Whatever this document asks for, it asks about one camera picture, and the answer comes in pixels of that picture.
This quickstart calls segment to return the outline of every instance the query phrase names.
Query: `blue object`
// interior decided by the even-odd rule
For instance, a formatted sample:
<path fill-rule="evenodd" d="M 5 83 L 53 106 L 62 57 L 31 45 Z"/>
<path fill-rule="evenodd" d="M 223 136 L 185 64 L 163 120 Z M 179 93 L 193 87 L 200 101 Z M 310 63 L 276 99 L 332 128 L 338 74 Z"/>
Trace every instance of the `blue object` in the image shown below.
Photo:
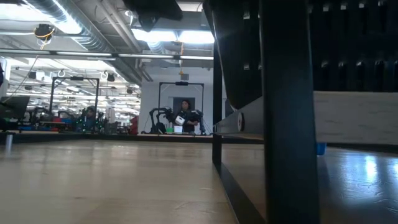
<path fill-rule="evenodd" d="M 64 122 L 65 124 L 72 124 L 72 120 L 71 119 L 62 119 L 62 122 Z"/>
<path fill-rule="evenodd" d="M 30 131 L 32 130 L 31 126 L 19 126 L 18 130 Z"/>
<path fill-rule="evenodd" d="M 51 131 L 51 128 L 41 127 L 39 128 L 39 131 Z"/>
<path fill-rule="evenodd" d="M 323 156 L 326 152 L 326 143 L 317 143 L 317 155 Z"/>

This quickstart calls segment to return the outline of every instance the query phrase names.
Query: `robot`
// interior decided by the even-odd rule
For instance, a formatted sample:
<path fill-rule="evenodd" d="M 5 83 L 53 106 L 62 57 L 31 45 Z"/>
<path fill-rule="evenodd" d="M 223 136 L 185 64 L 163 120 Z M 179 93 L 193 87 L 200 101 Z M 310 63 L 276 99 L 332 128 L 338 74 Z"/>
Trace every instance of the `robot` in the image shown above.
<path fill-rule="evenodd" d="M 156 111 L 158 111 L 158 113 L 156 115 L 157 122 L 155 123 L 154 113 Z M 166 118 L 168 122 L 175 124 L 175 117 L 171 108 L 169 107 L 154 108 L 149 112 L 150 121 L 152 122 L 152 127 L 150 128 L 150 132 L 147 133 L 145 131 L 142 131 L 141 134 L 166 134 L 165 125 L 159 121 L 159 118 L 162 114 L 164 114 L 164 118 Z M 191 119 L 199 121 L 200 134 L 206 135 L 206 129 L 204 127 L 204 122 L 203 122 L 203 113 L 200 110 L 193 110 L 187 116 L 187 120 Z"/>

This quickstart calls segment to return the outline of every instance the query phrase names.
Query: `wall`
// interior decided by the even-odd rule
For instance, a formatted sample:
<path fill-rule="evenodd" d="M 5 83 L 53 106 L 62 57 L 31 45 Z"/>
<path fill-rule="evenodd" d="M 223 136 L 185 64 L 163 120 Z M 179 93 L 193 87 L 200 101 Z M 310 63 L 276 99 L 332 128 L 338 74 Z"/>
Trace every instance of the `wall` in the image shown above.
<path fill-rule="evenodd" d="M 159 82 L 145 82 L 141 88 L 141 108 L 139 116 L 138 130 L 150 131 L 151 121 L 149 118 L 149 111 L 157 108 L 159 94 Z M 212 128 L 213 124 L 213 85 L 205 83 L 203 108 L 201 107 L 201 86 L 176 86 L 176 85 L 162 85 L 160 94 L 160 107 L 173 107 L 172 97 L 192 97 L 196 101 L 196 109 L 203 112 L 203 119 L 208 125 L 208 129 Z M 161 122 L 166 124 L 166 119 L 161 119 Z"/>

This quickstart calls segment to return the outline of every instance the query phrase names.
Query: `ceiling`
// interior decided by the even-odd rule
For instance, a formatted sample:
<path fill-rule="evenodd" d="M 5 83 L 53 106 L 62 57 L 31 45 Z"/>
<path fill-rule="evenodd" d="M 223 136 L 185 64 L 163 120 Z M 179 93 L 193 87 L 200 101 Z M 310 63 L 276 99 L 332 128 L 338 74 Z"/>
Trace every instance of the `ceiling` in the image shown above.
<path fill-rule="evenodd" d="M 31 9 L 27 5 L 15 5 L 15 4 L 1 4 L 0 10 L 0 48 L 7 49 L 40 49 L 43 42 L 32 35 L 33 30 L 38 27 L 39 24 L 50 24 L 46 15 L 38 13 Z M 75 6 L 83 13 L 84 17 L 88 19 L 90 24 L 93 24 L 94 29 L 99 31 L 106 41 L 112 46 L 112 48 L 119 53 L 137 53 L 136 47 L 140 50 L 140 53 L 151 54 L 151 48 L 149 48 L 147 42 L 143 40 L 136 40 L 133 32 L 131 42 L 136 43 L 132 48 L 129 41 L 126 41 L 121 37 L 121 33 L 117 31 L 117 27 L 110 23 L 109 17 L 107 18 L 104 11 L 101 10 L 97 1 L 92 0 L 66 0 L 73 1 Z M 112 7 L 117 11 L 118 18 L 120 18 L 124 24 L 118 22 L 118 18 L 114 15 L 110 15 L 121 30 L 121 26 L 127 27 L 127 29 L 140 29 L 139 23 L 132 19 L 133 12 L 129 12 L 123 4 L 122 0 L 109 1 L 110 5 L 102 3 L 106 11 L 110 11 L 109 7 Z M 160 19 L 155 26 L 155 30 L 171 30 L 176 35 L 181 34 L 185 30 L 209 30 L 205 16 L 202 13 L 201 2 L 197 1 L 184 1 L 179 2 L 180 7 L 183 10 L 184 18 L 182 21 L 170 21 L 167 19 Z M 195 56 L 213 56 L 213 44 L 191 44 L 181 42 L 161 42 L 164 49 L 168 54 L 181 54 L 182 55 L 195 55 Z M 64 51 L 87 51 L 81 44 L 75 41 L 75 37 L 63 33 L 60 30 L 56 30 L 51 41 L 43 46 L 44 50 L 64 50 Z M 48 80 L 37 80 L 26 78 L 29 69 L 32 67 L 33 71 L 38 71 L 39 74 L 51 75 L 56 77 L 60 74 L 65 74 L 64 77 L 72 76 L 83 76 L 86 78 L 99 78 L 99 89 L 100 101 L 99 108 L 105 109 L 106 106 L 116 106 L 120 115 L 124 114 L 138 114 L 139 113 L 139 102 L 140 102 L 140 88 L 141 82 L 172 82 L 178 81 L 178 72 L 181 70 L 181 66 L 185 73 L 192 74 L 191 78 L 195 82 L 207 83 L 210 82 L 209 78 L 211 67 L 213 66 L 212 61 L 196 61 L 196 60 L 184 60 L 173 61 L 160 60 L 160 59 L 145 59 L 136 61 L 135 59 L 124 60 L 123 63 L 127 64 L 130 68 L 139 67 L 143 73 L 139 74 L 139 80 L 136 77 L 132 78 L 134 72 L 126 72 L 125 70 L 120 71 L 115 68 L 108 61 L 100 61 L 95 58 L 89 60 L 66 60 L 66 59 L 49 59 L 39 58 L 35 63 L 34 58 L 18 58 L 13 57 L 7 58 L 9 63 L 12 64 L 11 76 L 10 76 L 10 87 L 8 94 L 31 94 L 32 101 L 30 106 L 37 106 L 38 104 L 46 106 L 49 102 L 49 94 L 51 90 L 51 83 Z M 105 78 L 106 74 L 114 74 L 115 81 L 108 82 Z M 73 108 L 72 111 L 80 110 L 86 105 L 92 104 L 92 95 L 95 94 L 95 88 L 90 86 L 92 82 L 85 80 L 83 82 L 76 82 L 71 80 L 65 80 L 69 87 L 74 86 L 78 88 L 78 92 L 67 90 L 66 85 L 59 84 L 55 90 L 54 102 L 58 108 Z M 130 87 L 134 90 L 133 94 L 127 93 L 127 88 Z M 72 100 L 68 100 L 64 95 L 80 95 Z"/>

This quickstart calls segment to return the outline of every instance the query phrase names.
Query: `red object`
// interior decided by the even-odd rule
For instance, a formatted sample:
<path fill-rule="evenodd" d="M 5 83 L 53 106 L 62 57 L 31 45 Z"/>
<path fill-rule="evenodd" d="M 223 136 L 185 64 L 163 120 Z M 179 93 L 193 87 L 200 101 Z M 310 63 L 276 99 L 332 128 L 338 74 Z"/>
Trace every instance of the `red object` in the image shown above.
<path fill-rule="evenodd" d="M 129 134 L 133 134 L 133 135 L 137 135 L 138 134 L 138 116 L 133 117 L 130 119 L 130 133 Z"/>

